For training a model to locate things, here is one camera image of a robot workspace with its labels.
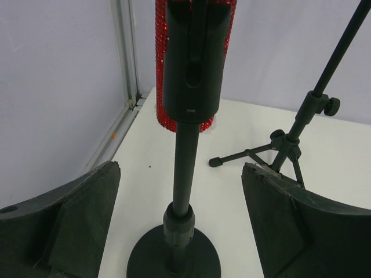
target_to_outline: white table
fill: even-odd
[[[196,227],[213,242],[223,278],[263,277],[241,184],[249,158],[218,168],[208,160],[270,142],[276,129],[288,131],[294,112],[221,100],[212,128],[200,135],[191,204]],[[300,165],[308,190],[371,209],[371,126],[316,116],[301,136]],[[126,277],[137,241],[162,224],[172,201],[175,134],[155,116],[152,92],[114,160],[121,181],[112,215],[100,278]],[[261,157],[268,162],[273,152]],[[290,162],[282,172],[294,177]]]

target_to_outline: rubber foot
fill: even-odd
[[[210,167],[218,167],[218,166],[221,166],[223,165],[223,162],[221,161],[221,158],[211,158],[211,160],[209,160],[209,166]]]
[[[163,225],[147,232],[135,245],[128,263],[127,278],[221,278],[219,256],[211,241],[199,230],[185,251],[186,270],[171,273],[172,249],[163,238]]]

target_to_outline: microphone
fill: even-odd
[[[157,49],[157,66],[163,70],[157,70],[157,83],[162,85],[157,104],[176,130],[173,201],[164,213],[163,225],[147,232],[135,245],[128,278],[221,277],[216,249],[195,229],[190,196],[201,124],[210,123],[219,108],[235,3],[167,0],[162,7],[166,7],[166,23],[157,24],[157,30],[163,27],[166,36],[157,34],[165,44],[160,52]],[[164,14],[157,16],[165,19]]]

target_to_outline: tripod clamp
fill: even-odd
[[[340,100],[338,98],[329,98],[325,94],[317,97],[314,91],[310,91],[308,92],[298,113],[296,114],[295,122],[290,132],[286,134],[281,129],[276,130],[270,135],[270,144],[255,149],[246,149],[243,152],[226,156],[224,158],[213,158],[209,161],[209,166],[218,167],[223,165],[224,162],[249,156],[262,168],[276,177],[279,177],[283,180],[292,181],[291,178],[280,173],[283,163],[285,162],[286,158],[289,158],[293,163],[296,182],[302,188],[304,188],[303,176],[301,175],[299,165],[299,158],[301,156],[301,150],[299,148],[299,136],[303,132],[305,126],[312,121],[315,114],[321,114],[324,112],[326,116],[334,116],[339,111],[339,108]],[[271,165],[268,165],[268,163],[257,155],[258,153],[267,150],[278,151],[277,156]]]

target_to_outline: tripod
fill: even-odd
[[[310,91],[305,97],[298,113],[296,114],[295,122],[287,134],[281,129],[276,130],[270,136],[270,144],[254,149],[246,149],[243,152],[235,153],[224,158],[213,158],[209,161],[209,165],[211,167],[218,167],[223,165],[224,162],[249,156],[271,174],[283,180],[292,181],[291,178],[280,173],[283,163],[287,158],[289,158],[294,167],[296,182],[299,186],[304,188],[304,180],[299,165],[299,158],[301,156],[301,150],[299,148],[300,134],[303,132],[305,126],[312,121],[315,114],[321,114],[324,112],[326,116],[335,116],[339,110],[340,100],[334,97],[329,98],[327,95],[323,94],[323,91],[329,83],[337,66],[340,64],[341,59],[346,53],[358,29],[362,25],[362,22],[370,11],[370,7],[370,0],[361,0],[352,16],[352,19],[345,29],[344,34],[341,36],[334,52],[332,53],[319,81],[314,90]],[[277,156],[271,165],[268,165],[267,162],[257,155],[258,153],[267,150],[278,151]]]

